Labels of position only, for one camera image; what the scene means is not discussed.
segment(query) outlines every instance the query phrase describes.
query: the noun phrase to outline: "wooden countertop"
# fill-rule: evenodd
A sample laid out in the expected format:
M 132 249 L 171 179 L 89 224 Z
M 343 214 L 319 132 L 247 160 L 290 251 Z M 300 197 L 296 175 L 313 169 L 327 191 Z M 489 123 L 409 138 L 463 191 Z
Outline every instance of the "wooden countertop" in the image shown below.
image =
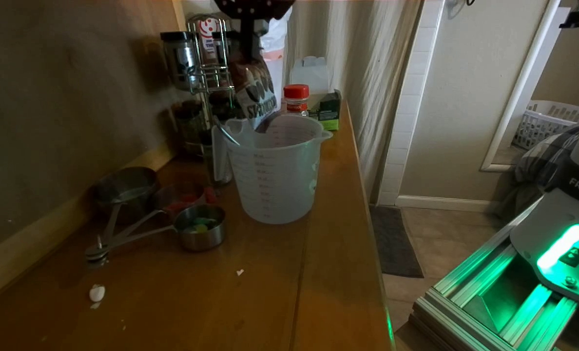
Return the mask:
M 198 166 L 173 160 L 159 179 L 198 179 Z M 163 234 L 95 269 L 83 249 L 103 224 L 81 228 L 0 294 L 0 349 L 391 349 L 346 105 L 308 216 L 259 224 L 233 185 L 218 201 L 226 238 L 212 251 L 187 253 Z M 99 308 L 93 283 L 107 288 Z

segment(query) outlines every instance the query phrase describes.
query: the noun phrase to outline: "spice jar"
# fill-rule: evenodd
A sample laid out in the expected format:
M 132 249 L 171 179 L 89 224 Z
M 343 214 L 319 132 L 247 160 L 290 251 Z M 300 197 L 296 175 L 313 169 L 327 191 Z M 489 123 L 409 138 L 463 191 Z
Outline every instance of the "spice jar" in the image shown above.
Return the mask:
M 282 111 L 288 115 L 308 117 L 308 95 L 309 95 L 309 88 L 306 84 L 284 86 Z

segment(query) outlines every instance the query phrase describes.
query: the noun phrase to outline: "plastic measuring pitcher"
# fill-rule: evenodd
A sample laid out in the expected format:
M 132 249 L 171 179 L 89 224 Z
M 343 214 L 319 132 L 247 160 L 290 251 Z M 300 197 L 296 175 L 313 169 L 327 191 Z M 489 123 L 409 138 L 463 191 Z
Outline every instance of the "plastic measuring pitcher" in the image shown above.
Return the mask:
M 308 117 L 278 115 L 265 132 L 249 121 L 226 123 L 239 144 L 226 142 L 237 195 L 247 216 L 265 224 L 286 224 L 313 203 L 319 146 L 331 136 Z

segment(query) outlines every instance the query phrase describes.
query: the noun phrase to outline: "jar lid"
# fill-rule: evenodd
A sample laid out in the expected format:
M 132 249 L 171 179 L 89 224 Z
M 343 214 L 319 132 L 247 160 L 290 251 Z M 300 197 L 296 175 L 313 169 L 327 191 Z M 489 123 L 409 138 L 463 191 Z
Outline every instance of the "jar lid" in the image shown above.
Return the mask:
M 309 88 L 306 84 L 284 86 L 284 97 L 288 97 L 288 99 L 304 99 L 308 95 L 309 95 Z

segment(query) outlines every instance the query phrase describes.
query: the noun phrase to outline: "dark floor mat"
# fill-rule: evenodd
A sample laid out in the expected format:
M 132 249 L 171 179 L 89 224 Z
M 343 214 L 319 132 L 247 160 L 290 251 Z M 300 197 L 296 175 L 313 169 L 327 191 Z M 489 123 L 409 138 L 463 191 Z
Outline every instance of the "dark floor mat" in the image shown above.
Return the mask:
M 389 207 L 370 207 L 370 222 L 385 275 L 423 277 L 403 228 L 401 212 Z

